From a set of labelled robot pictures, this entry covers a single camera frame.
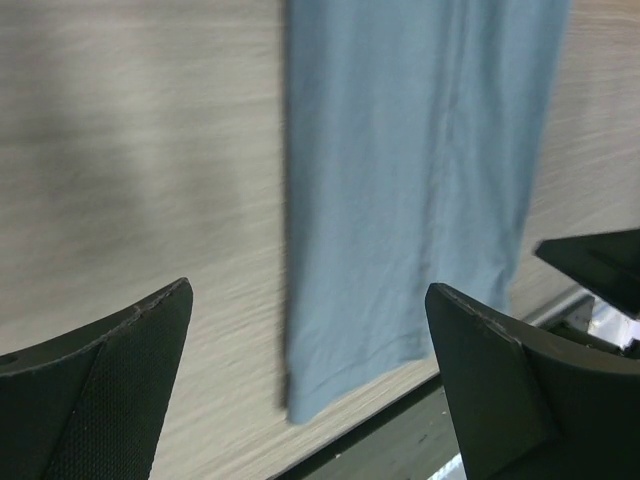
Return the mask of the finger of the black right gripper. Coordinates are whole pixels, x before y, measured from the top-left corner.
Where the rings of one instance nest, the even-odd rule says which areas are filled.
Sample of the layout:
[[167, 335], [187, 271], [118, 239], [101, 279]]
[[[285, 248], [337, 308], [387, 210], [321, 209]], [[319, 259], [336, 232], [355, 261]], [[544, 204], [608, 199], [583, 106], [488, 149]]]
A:
[[639, 315], [638, 229], [543, 240], [534, 255], [625, 315]]

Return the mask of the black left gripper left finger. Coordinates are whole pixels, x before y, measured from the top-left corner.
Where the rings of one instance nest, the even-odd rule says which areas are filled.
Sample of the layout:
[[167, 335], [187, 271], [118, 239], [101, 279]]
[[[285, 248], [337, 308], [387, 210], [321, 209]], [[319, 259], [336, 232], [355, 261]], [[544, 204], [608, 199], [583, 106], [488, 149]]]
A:
[[193, 307], [185, 278], [1, 358], [4, 479], [147, 479]]

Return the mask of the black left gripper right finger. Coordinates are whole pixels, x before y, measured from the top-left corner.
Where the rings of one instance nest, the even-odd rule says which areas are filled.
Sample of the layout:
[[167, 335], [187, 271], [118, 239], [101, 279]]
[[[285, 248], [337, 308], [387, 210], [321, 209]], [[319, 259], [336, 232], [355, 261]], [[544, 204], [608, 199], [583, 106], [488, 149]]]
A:
[[426, 315], [470, 479], [636, 479], [639, 363], [445, 284]]

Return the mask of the blue-grey t-shirt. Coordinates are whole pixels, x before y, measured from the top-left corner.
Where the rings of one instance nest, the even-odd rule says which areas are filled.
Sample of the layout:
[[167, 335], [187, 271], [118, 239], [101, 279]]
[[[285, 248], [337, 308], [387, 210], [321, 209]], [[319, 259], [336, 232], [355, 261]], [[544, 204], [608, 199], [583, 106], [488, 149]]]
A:
[[569, 11], [287, 3], [291, 423], [429, 356], [431, 284], [508, 309]]

